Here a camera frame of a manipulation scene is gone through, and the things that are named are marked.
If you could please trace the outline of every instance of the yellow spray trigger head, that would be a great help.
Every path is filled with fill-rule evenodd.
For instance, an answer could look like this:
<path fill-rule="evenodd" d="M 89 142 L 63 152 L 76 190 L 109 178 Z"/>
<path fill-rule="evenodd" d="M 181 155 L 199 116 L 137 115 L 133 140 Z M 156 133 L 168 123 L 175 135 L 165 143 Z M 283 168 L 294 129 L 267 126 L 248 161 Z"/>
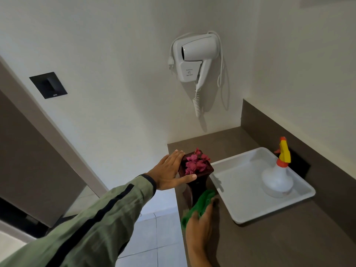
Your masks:
<path fill-rule="evenodd" d="M 279 149 L 281 154 L 279 155 L 279 159 L 282 162 L 290 163 L 291 162 L 291 153 L 288 150 L 287 139 L 286 137 L 280 137 L 281 142 L 279 143 Z"/>

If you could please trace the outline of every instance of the cleaning cloth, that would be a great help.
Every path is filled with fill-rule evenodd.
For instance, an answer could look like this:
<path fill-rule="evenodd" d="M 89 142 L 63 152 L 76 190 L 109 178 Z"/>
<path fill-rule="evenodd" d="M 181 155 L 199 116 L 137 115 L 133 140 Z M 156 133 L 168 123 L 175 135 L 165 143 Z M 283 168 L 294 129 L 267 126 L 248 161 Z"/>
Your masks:
<path fill-rule="evenodd" d="M 187 226 L 188 220 L 195 211 L 198 211 L 199 218 L 204 214 L 205 209 L 211 202 L 211 198 L 215 196 L 214 190 L 207 190 L 199 197 L 196 204 L 189 210 L 189 212 L 182 218 L 181 225 L 185 229 Z"/>

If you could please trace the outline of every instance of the person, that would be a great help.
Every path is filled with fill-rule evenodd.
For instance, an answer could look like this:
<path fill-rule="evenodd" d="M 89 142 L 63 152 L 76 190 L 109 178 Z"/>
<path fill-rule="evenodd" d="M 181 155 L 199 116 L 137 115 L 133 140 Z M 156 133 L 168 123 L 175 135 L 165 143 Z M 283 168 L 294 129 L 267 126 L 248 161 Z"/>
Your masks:
<path fill-rule="evenodd" d="M 111 189 L 47 236 L 20 248 L 3 260 L 0 267 L 115 266 L 142 207 L 156 189 L 175 188 L 197 178 L 195 174 L 175 178 L 184 155 L 176 150 L 164 156 L 152 170 Z M 211 267 L 204 250 L 211 234 L 211 215 L 212 204 L 200 219 L 195 212 L 187 224 L 186 241 L 192 267 Z"/>

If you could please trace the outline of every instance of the black cuff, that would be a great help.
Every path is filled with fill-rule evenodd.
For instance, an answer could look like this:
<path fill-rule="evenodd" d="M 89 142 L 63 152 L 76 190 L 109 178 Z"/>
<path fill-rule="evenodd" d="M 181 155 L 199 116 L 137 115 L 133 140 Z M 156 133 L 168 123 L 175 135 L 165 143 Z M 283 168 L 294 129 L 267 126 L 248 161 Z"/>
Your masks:
<path fill-rule="evenodd" d="M 147 174 L 141 174 L 141 176 L 142 177 L 144 177 L 146 180 L 148 180 L 151 184 L 152 184 L 152 186 L 154 187 L 154 194 L 156 193 L 156 190 L 157 190 L 157 184 L 156 184 L 156 182 L 154 181 L 154 179 L 152 179 L 152 177 L 151 176 L 148 176 Z"/>

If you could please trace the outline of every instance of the hair dryer handle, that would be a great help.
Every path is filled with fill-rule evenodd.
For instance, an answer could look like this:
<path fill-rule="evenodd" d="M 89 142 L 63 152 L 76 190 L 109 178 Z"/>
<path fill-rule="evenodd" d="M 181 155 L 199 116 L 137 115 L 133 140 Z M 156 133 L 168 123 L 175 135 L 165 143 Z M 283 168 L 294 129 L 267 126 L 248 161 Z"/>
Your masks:
<path fill-rule="evenodd" d="M 196 86 L 196 89 L 195 89 L 196 92 L 199 91 L 199 89 L 204 84 L 205 79 L 207 78 L 207 73 L 209 72 L 210 65 L 211 65 L 211 59 L 204 60 L 202 62 L 202 67 L 200 69 L 199 79 L 198 79 L 197 86 Z"/>

